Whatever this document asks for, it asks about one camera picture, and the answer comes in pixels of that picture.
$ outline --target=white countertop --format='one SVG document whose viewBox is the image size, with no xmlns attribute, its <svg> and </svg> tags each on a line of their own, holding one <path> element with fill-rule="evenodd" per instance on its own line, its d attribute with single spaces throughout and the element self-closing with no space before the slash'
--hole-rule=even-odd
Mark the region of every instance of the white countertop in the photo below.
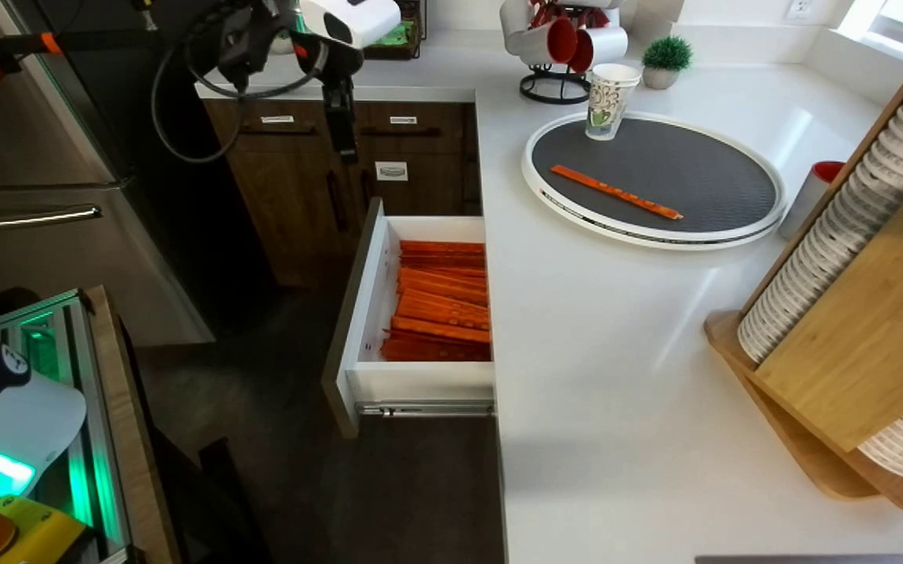
<svg viewBox="0 0 903 564">
<path fill-rule="evenodd" d="M 359 101 L 478 101 L 510 564 L 903 552 L 903 510 L 821 495 L 705 346 L 705 318 L 751 297 L 777 239 L 668 255 L 563 223 L 524 185 L 522 153 L 582 107 L 524 101 L 524 71 L 499 41 L 429 38 L 423 59 L 353 76 Z M 788 198 L 877 114 L 802 67 L 697 69 L 629 109 L 759 152 Z"/>
</svg>

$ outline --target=wooden dish rack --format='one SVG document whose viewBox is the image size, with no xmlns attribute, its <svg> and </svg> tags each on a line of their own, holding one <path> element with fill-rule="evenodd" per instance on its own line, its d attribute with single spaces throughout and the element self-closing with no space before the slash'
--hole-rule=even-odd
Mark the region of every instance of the wooden dish rack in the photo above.
<svg viewBox="0 0 903 564">
<path fill-rule="evenodd" d="M 846 183 L 899 103 L 903 88 L 835 185 Z M 903 416 L 903 204 L 777 347 L 754 365 L 737 341 L 737 326 L 790 252 L 744 310 L 705 319 L 710 346 L 821 492 L 839 500 L 884 495 L 903 507 L 903 476 L 860 452 L 868 435 Z"/>
</svg>

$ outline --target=wooden board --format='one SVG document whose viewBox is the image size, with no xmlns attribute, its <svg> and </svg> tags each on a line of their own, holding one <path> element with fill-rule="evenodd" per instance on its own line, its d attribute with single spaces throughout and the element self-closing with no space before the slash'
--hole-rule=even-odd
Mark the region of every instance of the wooden board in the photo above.
<svg viewBox="0 0 903 564">
<path fill-rule="evenodd" d="M 829 495 L 844 500 L 868 500 L 884 495 L 896 507 L 903 507 L 903 480 L 874 466 L 860 452 L 836 452 L 824 445 L 816 433 L 808 433 L 800 419 L 793 419 L 780 404 L 775 404 L 763 389 L 754 385 L 754 360 L 737 346 L 739 313 L 715 313 L 705 319 L 710 346 L 729 360 L 737 382 L 751 392 L 759 411 L 767 416 L 777 438 L 788 445 L 793 462 L 805 469 L 805 476 Z"/>
<path fill-rule="evenodd" d="M 744 392 L 766 414 L 767 428 L 788 445 L 802 475 L 824 492 L 839 500 L 868 500 L 877 495 L 851 465 L 844 465 L 824 443 L 802 430 L 784 407 L 766 398 L 751 376 L 755 373 L 754 360 L 737 341 L 737 313 L 719 313 L 705 323 L 710 346 L 724 358 Z"/>
<path fill-rule="evenodd" d="M 754 382 L 839 452 L 903 416 L 903 208 Z"/>
<path fill-rule="evenodd" d="M 133 378 L 133 365 L 116 313 L 104 289 L 87 289 L 85 297 L 95 326 L 118 487 L 128 510 L 128 541 L 144 556 L 144 562 L 182 562 L 146 435 L 146 419 L 137 400 L 142 392 Z"/>
</svg>

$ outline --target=round cutting board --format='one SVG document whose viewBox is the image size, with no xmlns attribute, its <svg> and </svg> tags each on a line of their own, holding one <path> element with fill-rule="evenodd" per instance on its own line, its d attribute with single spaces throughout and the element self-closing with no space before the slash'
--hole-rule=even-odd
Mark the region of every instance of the round cutting board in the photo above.
<svg viewBox="0 0 903 564">
<path fill-rule="evenodd" d="M 554 164 L 683 215 L 679 223 L 558 179 Z M 775 170 L 704 129 L 628 115 L 611 141 L 589 141 L 582 115 L 530 136 L 524 179 L 563 220 L 629 246 L 719 252 L 767 235 L 784 217 Z"/>
</svg>

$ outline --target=black round board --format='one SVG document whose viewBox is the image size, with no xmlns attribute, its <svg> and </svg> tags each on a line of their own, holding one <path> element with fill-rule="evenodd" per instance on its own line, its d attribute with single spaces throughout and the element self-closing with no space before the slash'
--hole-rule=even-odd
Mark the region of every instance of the black round board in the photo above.
<svg viewBox="0 0 903 564">
<path fill-rule="evenodd" d="M 679 211 L 683 220 L 668 223 L 607 194 L 579 187 L 552 175 L 552 164 L 563 164 L 639 198 L 668 204 Z M 739 148 L 652 121 L 628 115 L 611 141 L 589 141 L 582 136 L 582 121 L 563 123 L 534 143 L 530 168 L 552 190 L 589 215 L 636 229 L 698 235 L 704 242 L 715 231 L 766 223 L 777 208 L 777 185 Z"/>
</svg>

